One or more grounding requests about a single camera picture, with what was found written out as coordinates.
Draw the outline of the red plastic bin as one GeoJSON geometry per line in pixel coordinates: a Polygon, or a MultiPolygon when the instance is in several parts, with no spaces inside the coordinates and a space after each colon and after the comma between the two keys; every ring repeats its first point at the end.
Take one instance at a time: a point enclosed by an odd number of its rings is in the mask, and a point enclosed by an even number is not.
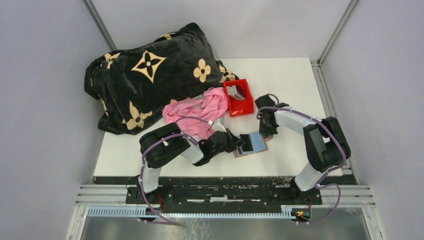
{"type": "Polygon", "coordinates": [[[251,94],[249,84],[246,79],[225,81],[223,83],[223,86],[224,86],[224,92],[227,98],[229,115],[231,117],[250,115],[254,113],[255,108],[254,108],[253,96],[251,94]],[[237,85],[244,91],[246,100],[238,101],[228,95],[226,86],[232,86],[232,85],[237,85]]]}

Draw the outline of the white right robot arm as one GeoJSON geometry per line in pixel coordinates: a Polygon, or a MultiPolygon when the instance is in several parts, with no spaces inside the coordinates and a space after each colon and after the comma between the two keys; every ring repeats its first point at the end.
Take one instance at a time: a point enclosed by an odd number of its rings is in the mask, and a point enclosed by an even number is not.
{"type": "Polygon", "coordinates": [[[272,98],[272,94],[266,94],[254,102],[258,108],[259,134],[270,138],[278,133],[279,127],[284,127],[304,138],[308,162],[291,181],[288,191],[293,203],[302,204],[309,198],[310,190],[346,164],[351,149],[335,117],[312,117],[272,98]]]}

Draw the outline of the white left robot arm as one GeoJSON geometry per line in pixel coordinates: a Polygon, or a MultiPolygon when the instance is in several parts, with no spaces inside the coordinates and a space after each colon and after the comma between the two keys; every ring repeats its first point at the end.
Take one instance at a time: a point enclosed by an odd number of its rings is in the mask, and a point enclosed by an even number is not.
{"type": "Polygon", "coordinates": [[[199,167],[208,164],[221,153],[231,153],[246,142],[225,128],[220,120],[209,121],[212,135],[197,141],[183,132],[177,123],[157,128],[139,139],[142,167],[139,175],[138,197],[149,204],[158,195],[159,177],[162,167],[177,157],[183,157],[199,167]]]}

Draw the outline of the black credit card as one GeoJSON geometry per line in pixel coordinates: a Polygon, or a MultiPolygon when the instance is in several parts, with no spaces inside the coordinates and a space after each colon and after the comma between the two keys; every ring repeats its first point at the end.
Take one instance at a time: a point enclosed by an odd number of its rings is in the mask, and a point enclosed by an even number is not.
{"type": "Polygon", "coordinates": [[[253,151],[251,136],[249,134],[240,134],[239,138],[244,142],[244,144],[241,146],[241,150],[243,152],[253,151]]]}

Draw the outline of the tan leather card holder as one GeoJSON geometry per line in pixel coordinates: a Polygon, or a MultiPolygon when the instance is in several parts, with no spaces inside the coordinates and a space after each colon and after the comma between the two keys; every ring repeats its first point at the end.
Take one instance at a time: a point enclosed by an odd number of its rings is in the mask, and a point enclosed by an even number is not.
{"type": "Polygon", "coordinates": [[[253,147],[253,151],[242,151],[242,148],[239,147],[237,150],[233,152],[233,155],[235,158],[245,157],[253,154],[258,154],[261,152],[266,152],[269,148],[267,143],[273,139],[272,136],[266,136],[264,137],[261,135],[258,131],[248,133],[251,138],[251,143],[253,147]]]}

